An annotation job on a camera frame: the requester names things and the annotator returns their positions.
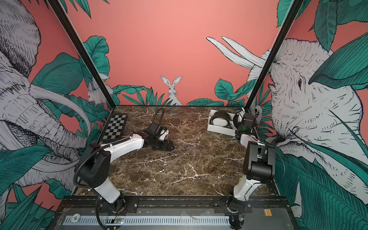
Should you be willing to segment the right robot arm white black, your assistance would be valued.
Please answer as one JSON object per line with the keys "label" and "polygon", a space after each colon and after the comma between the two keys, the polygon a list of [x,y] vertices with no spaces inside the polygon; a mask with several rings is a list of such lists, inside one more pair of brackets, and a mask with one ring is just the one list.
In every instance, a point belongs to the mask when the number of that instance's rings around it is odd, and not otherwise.
{"label": "right robot arm white black", "polygon": [[260,185],[274,178],[276,152],[274,147],[260,141],[254,115],[239,112],[234,116],[233,122],[237,128],[235,137],[246,148],[243,177],[234,187],[233,196],[239,201],[248,201]]}

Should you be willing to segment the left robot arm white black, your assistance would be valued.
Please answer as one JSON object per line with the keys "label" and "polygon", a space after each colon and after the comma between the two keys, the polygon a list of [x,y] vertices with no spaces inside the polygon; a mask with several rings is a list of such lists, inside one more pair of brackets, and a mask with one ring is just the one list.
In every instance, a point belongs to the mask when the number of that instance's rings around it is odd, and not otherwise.
{"label": "left robot arm white black", "polygon": [[76,165],[74,185],[91,189],[109,204],[120,202],[124,196],[108,177],[110,164],[130,152],[145,147],[159,151],[173,151],[173,142],[166,139],[168,134],[168,128],[151,123],[146,130],[133,133],[126,138],[105,145],[95,143],[89,145]]}

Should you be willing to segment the long black belt s-curved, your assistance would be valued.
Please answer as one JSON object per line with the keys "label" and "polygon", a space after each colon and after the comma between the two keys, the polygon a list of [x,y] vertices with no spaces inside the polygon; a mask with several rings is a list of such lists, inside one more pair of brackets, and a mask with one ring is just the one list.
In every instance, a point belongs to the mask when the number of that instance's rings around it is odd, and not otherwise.
{"label": "long black belt s-curved", "polygon": [[211,125],[214,125],[213,124],[213,120],[216,119],[216,118],[222,118],[222,119],[224,119],[227,122],[227,125],[224,126],[225,128],[231,128],[232,127],[232,125],[231,125],[232,118],[231,118],[231,116],[227,112],[225,112],[225,111],[217,111],[217,112],[215,112],[215,114],[211,117],[209,123]]}

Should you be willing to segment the black belt long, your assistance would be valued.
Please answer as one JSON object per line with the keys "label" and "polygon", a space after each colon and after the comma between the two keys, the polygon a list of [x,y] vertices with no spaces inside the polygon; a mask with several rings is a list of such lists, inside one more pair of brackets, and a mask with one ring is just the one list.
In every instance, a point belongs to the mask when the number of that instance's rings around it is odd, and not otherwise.
{"label": "black belt long", "polygon": [[244,116],[243,112],[239,112],[234,115],[233,124],[234,124],[235,129],[239,129],[244,124],[243,116]]}

